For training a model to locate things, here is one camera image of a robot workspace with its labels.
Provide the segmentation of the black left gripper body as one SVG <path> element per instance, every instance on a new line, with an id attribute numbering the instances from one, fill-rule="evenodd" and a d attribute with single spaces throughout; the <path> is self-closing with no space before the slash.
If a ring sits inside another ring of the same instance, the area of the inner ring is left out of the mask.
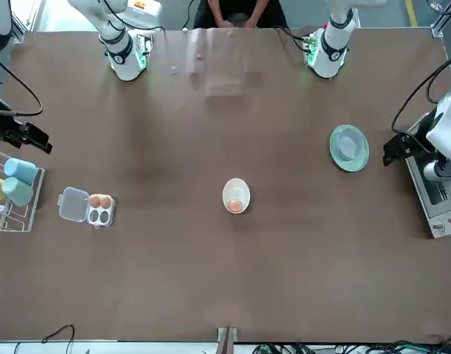
<path id="1" fill-rule="evenodd" d="M 418 161 L 434 161 L 438 153 L 433 145 L 427 140 L 427 132 L 432 127 L 435 113 L 429 112 L 421 117 L 409 130 L 413 138 L 408 139 L 409 148 L 406 159 L 414 157 Z"/>

